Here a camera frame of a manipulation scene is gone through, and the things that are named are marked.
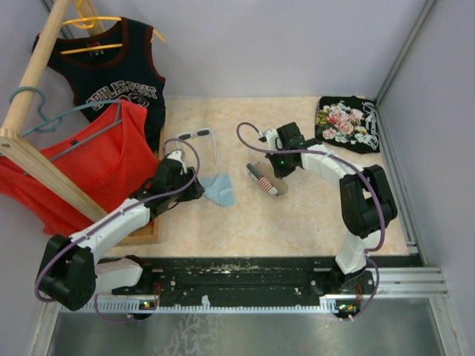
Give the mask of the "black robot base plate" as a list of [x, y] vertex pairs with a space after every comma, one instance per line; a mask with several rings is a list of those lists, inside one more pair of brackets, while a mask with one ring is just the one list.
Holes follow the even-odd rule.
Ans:
[[114, 296], [150, 295], [161, 306], [317, 306], [320, 297], [365, 294], [374, 289], [369, 272], [342, 277], [333, 257], [145, 257], [145, 279], [116, 287]]

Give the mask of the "newspaper print glasses case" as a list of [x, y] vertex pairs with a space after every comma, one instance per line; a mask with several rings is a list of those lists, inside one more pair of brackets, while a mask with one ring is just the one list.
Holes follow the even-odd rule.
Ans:
[[248, 163], [246, 172], [259, 189], [268, 195], [281, 197], [288, 192], [288, 185], [275, 177], [272, 167], [266, 163]]

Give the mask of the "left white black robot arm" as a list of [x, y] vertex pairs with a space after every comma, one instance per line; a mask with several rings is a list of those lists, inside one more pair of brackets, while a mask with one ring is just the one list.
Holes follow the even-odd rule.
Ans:
[[67, 237], [52, 236], [35, 280], [36, 298], [77, 311], [99, 294], [114, 289], [150, 292], [154, 275], [138, 257], [129, 255], [109, 263], [101, 259], [129, 234], [168, 211], [173, 202], [201, 198], [204, 189], [197, 179], [199, 170], [187, 166], [178, 153], [169, 154], [160, 161], [155, 175], [111, 213]]

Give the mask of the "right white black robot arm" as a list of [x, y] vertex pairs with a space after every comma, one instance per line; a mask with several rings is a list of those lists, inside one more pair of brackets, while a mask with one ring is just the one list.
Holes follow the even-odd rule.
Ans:
[[358, 284], [356, 272], [367, 265], [367, 252], [380, 246], [386, 227], [397, 217], [384, 169], [350, 164], [317, 139], [305, 139], [294, 122], [264, 131], [260, 141], [268, 145], [266, 158], [277, 178], [302, 168], [338, 189], [347, 233], [335, 256], [339, 270], [332, 274], [331, 282], [336, 291], [349, 293]]

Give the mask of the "light blue cleaning cloth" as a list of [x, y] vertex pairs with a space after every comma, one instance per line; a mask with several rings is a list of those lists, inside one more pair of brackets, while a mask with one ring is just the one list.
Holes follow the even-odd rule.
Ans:
[[201, 177], [201, 185], [205, 188], [204, 197], [221, 207], [235, 204], [232, 181], [229, 174], [218, 174], [216, 177]]

